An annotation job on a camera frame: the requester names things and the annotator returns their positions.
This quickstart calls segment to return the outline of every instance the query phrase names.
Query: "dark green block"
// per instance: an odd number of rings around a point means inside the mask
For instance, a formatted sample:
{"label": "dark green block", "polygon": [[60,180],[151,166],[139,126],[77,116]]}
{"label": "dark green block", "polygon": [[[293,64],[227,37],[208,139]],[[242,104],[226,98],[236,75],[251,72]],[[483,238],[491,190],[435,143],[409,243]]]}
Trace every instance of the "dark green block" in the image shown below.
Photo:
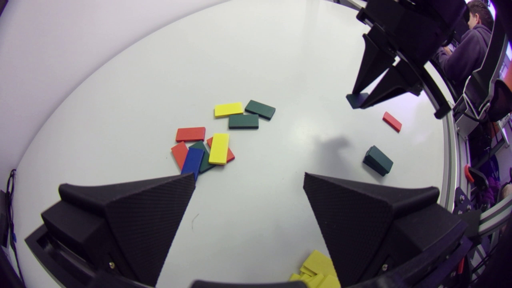
{"label": "dark green block", "polygon": [[249,104],[245,107],[245,111],[252,113],[252,114],[258,114],[259,116],[265,118],[265,119],[272,119],[272,116],[274,115],[275,108],[256,102],[254,100],[249,101]]}
{"label": "dark green block", "polygon": [[259,127],[257,115],[230,115],[230,129],[257,129]]}
{"label": "dark green block", "polygon": [[389,159],[379,148],[376,146],[370,147],[368,152],[366,153],[365,159],[367,159],[373,166],[378,169],[383,169],[386,173],[391,171],[391,167],[393,166],[393,161]]}
{"label": "dark green block", "polygon": [[382,169],[381,167],[379,166],[376,166],[374,165],[372,162],[370,162],[368,160],[367,157],[365,157],[362,161],[364,164],[366,164],[367,166],[369,166],[370,168],[372,168],[375,172],[379,173],[381,176],[385,176],[387,173],[384,169]]}
{"label": "dark green block", "polygon": [[350,106],[352,106],[352,109],[360,108],[367,98],[368,93],[347,94],[347,100],[350,103]]}
{"label": "dark green block", "polygon": [[208,150],[206,149],[203,141],[196,142],[193,145],[190,146],[190,148],[197,148],[204,151],[203,159],[201,160],[201,166],[199,167],[199,173],[204,173],[213,167],[215,167],[214,164],[208,163],[208,159],[210,158],[210,153],[208,153]]}

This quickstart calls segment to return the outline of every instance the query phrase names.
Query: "rectangular block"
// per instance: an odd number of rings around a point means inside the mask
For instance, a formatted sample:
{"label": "rectangular block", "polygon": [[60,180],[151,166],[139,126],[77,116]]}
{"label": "rectangular block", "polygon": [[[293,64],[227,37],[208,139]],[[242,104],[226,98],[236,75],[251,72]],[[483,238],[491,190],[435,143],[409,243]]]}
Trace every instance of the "rectangular block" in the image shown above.
{"label": "rectangular block", "polygon": [[297,281],[297,280],[299,280],[300,278],[301,278],[301,276],[300,276],[300,275],[293,273],[293,274],[290,276],[290,279],[288,279],[288,281]]}
{"label": "rectangular block", "polygon": [[242,113],[244,113],[242,102],[215,105],[215,118]]}
{"label": "rectangular block", "polygon": [[201,149],[204,151],[203,160],[201,161],[201,166],[199,167],[199,173],[204,173],[215,167],[215,165],[208,163],[210,153],[206,149],[203,141],[194,143],[192,146],[190,146],[190,148]]}
{"label": "rectangular block", "polygon": [[199,174],[199,167],[201,166],[201,161],[203,160],[204,151],[197,148],[188,149],[187,157],[185,158],[185,163],[183,164],[183,169],[181,170],[181,174],[193,173],[194,179],[197,181],[197,176]]}
{"label": "rectangular block", "polygon": [[391,126],[393,129],[395,129],[397,132],[400,132],[400,130],[402,129],[402,123],[400,123],[400,121],[395,119],[395,117],[393,117],[388,112],[384,113],[384,116],[382,117],[382,119],[384,120],[384,122],[389,124],[389,126]]}
{"label": "rectangular block", "polygon": [[[206,143],[208,143],[208,146],[211,148],[211,141],[213,140],[213,137],[210,137],[206,140]],[[231,151],[231,149],[228,147],[227,148],[227,159],[226,159],[226,163],[229,163],[231,162],[232,160],[234,160],[234,154],[233,152]]]}
{"label": "rectangular block", "polygon": [[315,272],[311,271],[309,268],[306,268],[304,265],[302,265],[302,267],[299,269],[299,271],[301,271],[304,274],[308,274],[309,276],[315,276],[316,275]]}
{"label": "rectangular block", "polygon": [[257,115],[230,115],[230,129],[258,129],[259,122]]}
{"label": "rectangular block", "polygon": [[174,160],[178,164],[180,170],[183,169],[183,163],[185,163],[185,158],[187,157],[188,148],[185,145],[185,142],[179,142],[174,147],[170,149],[173,154]]}
{"label": "rectangular block", "polygon": [[338,281],[338,278],[326,275],[320,284],[317,286],[317,288],[340,288],[341,284]]}
{"label": "rectangular block", "polygon": [[309,276],[308,274],[304,274],[304,275],[301,275],[299,280],[305,281],[305,280],[308,280],[309,278],[311,278],[311,276]]}
{"label": "rectangular block", "polygon": [[323,275],[332,275],[337,277],[336,270],[334,269],[334,264],[331,259],[324,254],[322,254],[318,250],[314,250],[304,261],[303,264],[309,270]]}
{"label": "rectangular block", "polygon": [[176,142],[204,141],[205,127],[179,128],[176,133]]}
{"label": "rectangular block", "polygon": [[370,162],[368,160],[368,158],[366,158],[366,157],[363,159],[362,162],[364,164],[366,164],[367,166],[369,166],[370,168],[372,168],[375,172],[379,173],[381,176],[385,176],[387,174],[386,171],[383,168],[381,168],[381,167],[375,165],[374,163]]}
{"label": "rectangular block", "polygon": [[385,174],[391,171],[391,167],[393,166],[393,161],[388,158],[379,148],[376,146],[370,147],[365,155],[365,160],[368,163],[371,163],[375,167],[375,171],[382,175],[381,172],[385,172]]}
{"label": "rectangular block", "polygon": [[210,164],[226,165],[229,134],[215,133],[211,141]]}
{"label": "rectangular block", "polygon": [[350,106],[352,106],[352,109],[358,109],[365,102],[368,96],[368,93],[347,94],[347,100],[350,103]]}
{"label": "rectangular block", "polygon": [[263,103],[251,100],[251,101],[249,101],[249,104],[247,104],[247,106],[245,107],[245,111],[252,113],[252,114],[257,114],[260,117],[270,120],[270,119],[272,119],[272,116],[274,115],[275,108],[265,105]]}
{"label": "rectangular block", "polygon": [[308,288],[316,288],[321,281],[324,279],[324,276],[322,274],[317,274],[315,276],[312,276],[308,280],[304,281]]}

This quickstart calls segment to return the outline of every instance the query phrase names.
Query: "blue block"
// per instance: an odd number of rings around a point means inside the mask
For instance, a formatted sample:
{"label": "blue block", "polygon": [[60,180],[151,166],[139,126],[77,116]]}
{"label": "blue block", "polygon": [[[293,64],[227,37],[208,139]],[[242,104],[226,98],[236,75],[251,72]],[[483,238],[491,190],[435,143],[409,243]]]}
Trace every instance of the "blue block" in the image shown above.
{"label": "blue block", "polygon": [[197,175],[199,174],[199,167],[201,167],[201,161],[203,160],[204,151],[197,148],[188,148],[187,157],[181,169],[181,174],[193,173],[194,179],[197,181]]}

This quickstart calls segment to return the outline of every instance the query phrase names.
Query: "person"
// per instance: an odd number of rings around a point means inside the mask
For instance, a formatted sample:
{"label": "person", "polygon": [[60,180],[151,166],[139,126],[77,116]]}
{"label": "person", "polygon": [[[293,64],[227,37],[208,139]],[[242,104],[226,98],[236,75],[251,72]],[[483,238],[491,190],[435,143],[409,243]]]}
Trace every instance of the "person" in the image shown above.
{"label": "person", "polygon": [[482,66],[494,25],[493,16],[481,0],[468,2],[467,7],[470,29],[462,36],[459,46],[453,52],[448,47],[441,47],[435,54],[446,78],[452,81],[460,95],[471,73]]}

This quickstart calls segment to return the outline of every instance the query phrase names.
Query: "cable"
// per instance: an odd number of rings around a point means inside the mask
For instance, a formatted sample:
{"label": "cable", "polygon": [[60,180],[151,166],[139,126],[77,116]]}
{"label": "cable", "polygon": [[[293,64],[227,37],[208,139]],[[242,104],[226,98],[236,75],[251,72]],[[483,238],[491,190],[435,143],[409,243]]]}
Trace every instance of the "cable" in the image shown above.
{"label": "cable", "polygon": [[12,200],[14,198],[14,176],[16,175],[16,169],[11,170],[11,174],[9,175],[9,179],[7,180],[7,188],[6,188],[6,210],[7,210],[7,221],[9,222],[9,229],[11,231],[10,234],[10,244],[12,251],[14,252],[14,258],[16,258],[16,265],[18,267],[19,278],[22,281],[23,285],[25,285],[25,281],[23,280],[22,270],[19,267],[18,260],[18,251],[16,249],[16,234],[14,234],[14,213],[12,210]]}

